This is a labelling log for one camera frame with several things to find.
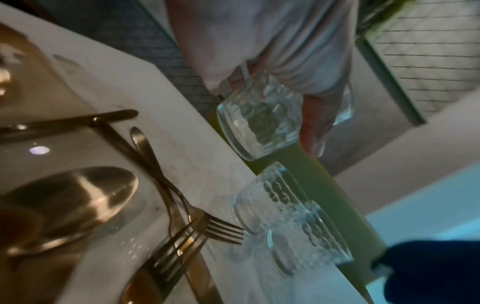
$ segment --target gold spoon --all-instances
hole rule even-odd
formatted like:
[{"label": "gold spoon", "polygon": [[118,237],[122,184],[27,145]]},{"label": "gold spoon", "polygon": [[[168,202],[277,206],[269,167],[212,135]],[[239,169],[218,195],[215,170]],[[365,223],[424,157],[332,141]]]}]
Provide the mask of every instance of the gold spoon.
[{"label": "gold spoon", "polygon": [[[90,167],[48,176],[0,196],[1,207],[38,217],[31,226],[35,231],[24,232],[35,237],[16,242],[7,253],[35,254],[91,233],[125,206],[138,185],[139,180],[128,170]],[[19,226],[16,229],[25,230],[22,221],[15,224]]]}]

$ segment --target gold fork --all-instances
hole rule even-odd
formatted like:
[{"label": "gold fork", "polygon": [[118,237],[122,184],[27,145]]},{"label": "gold fork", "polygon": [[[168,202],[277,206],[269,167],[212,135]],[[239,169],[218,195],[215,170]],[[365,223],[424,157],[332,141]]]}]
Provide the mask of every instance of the gold fork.
[{"label": "gold fork", "polygon": [[[188,221],[193,222],[195,219],[199,219],[199,222],[196,225],[196,228],[198,229],[198,231],[201,231],[204,235],[218,241],[222,241],[230,244],[241,244],[241,241],[243,240],[242,228],[237,227],[233,224],[230,224],[226,221],[223,221],[219,218],[216,218],[210,215],[209,213],[201,209],[198,209],[196,207],[194,207],[194,209],[198,209],[199,212],[197,210],[194,210],[194,212],[190,212],[187,207],[187,206],[191,206],[190,203],[188,203],[187,199],[180,192],[180,190],[177,187],[175,187],[175,185],[173,185],[167,178],[165,178],[165,176],[161,171],[160,165],[157,165],[157,166],[152,165],[152,161],[150,160],[150,158],[144,157],[145,155],[144,152],[140,154],[114,128],[112,128],[108,123],[104,122],[102,119],[95,118],[94,123],[98,132],[107,141],[109,141],[114,147],[119,149],[125,156],[127,156],[129,159],[134,161],[137,165],[139,165],[144,170],[146,170],[154,178],[154,180],[157,183],[161,183],[167,186],[171,191],[173,191],[181,199],[188,213]],[[136,138],[136,140],[134,140],[135,145],[137,145],[137,142],[138,142],[138,148],[141,147],[139,148],[139,151],[144,151],[145,150],[144,147],[149,147],[153,157],[155,157],[152,147],[150,146],[148,141],[146,141],[146,138],[144,135],[143,135],[144,140],[142,141],[140,140],[141,139],[140,133],[138,133],[139,135],[138,137],[137,136],[135,137]]]},{"label": "gold fork", "polygon": [[233,239],[242,240],[243,229],[230,224],[222,219],[219,219],[203,209],[192,206],[187,198],[175,187],[162,173],[160,164],[155,157],[155,153],[152,149],[150,142],[145,134],[137,127],[133,127],[130,131],[131,138],[135,144],[138,152],[142,155],[143,159],[149,163],[150,173],[164,183],[170,190],[172,190],[182,201],[185,210],[188,214],[188,220],[190,222],[196,219],[202,219],[199,223],[199,229],[205,229],[205,234],[219,241],[226,241],[232,243],[231,239],[225,239],[229,237]]},{"label": "gold fork", "polygon": [[194,234],[194,223],[197,221],[186,225],[166,244],[153,251],[126,285],[121,303],[137,303],[139,298],[144,300],[140,302],[162,303],[168,297],[208,240],[204,237],[199,245],[196,244],[201,234]]}]

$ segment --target dark cloth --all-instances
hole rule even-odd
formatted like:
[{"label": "dark cloth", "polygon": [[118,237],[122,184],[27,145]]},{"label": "dark cloth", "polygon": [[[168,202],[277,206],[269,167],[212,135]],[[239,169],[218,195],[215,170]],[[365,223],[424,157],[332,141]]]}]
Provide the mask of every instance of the dark cloth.
[{"label": "dark cloth", "polygon": [[411,241],[372,264],[391,267],[384,294],[393,304],[480,303],[480,241]]}]

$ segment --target tabletop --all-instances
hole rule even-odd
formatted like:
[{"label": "tabletop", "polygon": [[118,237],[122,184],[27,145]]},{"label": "tabletop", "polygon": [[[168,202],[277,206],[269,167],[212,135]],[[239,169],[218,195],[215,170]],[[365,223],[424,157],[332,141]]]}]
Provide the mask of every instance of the tabletop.
[{"label": "tabletop", "polygon": [[[8,27],[2,28],[8,35],[0,39],[0,54],[12,78],[29,79],[11,89],[10,99],[2,103],[0,121],[134,108],[140,113],[137,118],[114,127],[125,137],[133,126],[142,129],[165,175],[184,195],[193,204],[232,220],[232,195],[254,174],[154,65],[4,5],[0,5],[0,22]],[[27,42],[18,42],[22,35]],[[36,72],[28,74],[25,67]],[[60,85],[53,87],[49,79],[60,79]],[[38,145],[49,152],[30,154],[30,148]],[[0,152],[5,173],[0,191],[85,166],[113,165],[138,176],[138,192],[119,216],[91,236],[82,262],[58,300],[118,303],[129,278],[167,236],[166,209],[149,177],[90,129],[2,145]],[[279,276],[268,263],[263,241],[247,239],[244,246],[234,248],[210,240],[203,249],[225,303],[320,299],[322,303],[365,303],[336,267],[295,278]],[[185,279],[167,302],[196,302]]]}]

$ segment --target drinking glass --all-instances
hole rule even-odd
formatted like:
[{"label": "drinking glass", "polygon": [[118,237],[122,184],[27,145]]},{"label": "drinking glass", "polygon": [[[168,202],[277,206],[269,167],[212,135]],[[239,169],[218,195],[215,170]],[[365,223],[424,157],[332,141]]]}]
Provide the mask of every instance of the drinking glass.
[{"label": "drinking glass", "polygon": [[[281,85],[263,71],[225,99],[217,110],[220,127],[232,148],[252,161],[299,141],[303,96]],[[348,83],[343,93],[337,125],[353,114]]]},{"label": "drinking glass", "polygon": [[278,268],[286,275],[353,260],[344,238],[315,203],[311,211],[267,234],[268,247]]},{"label": "drinking glass", "polygon": [[235,195],[232,205],[245,231],[258,235],[307,213],[309,201],[287,169],[274,162]]}]

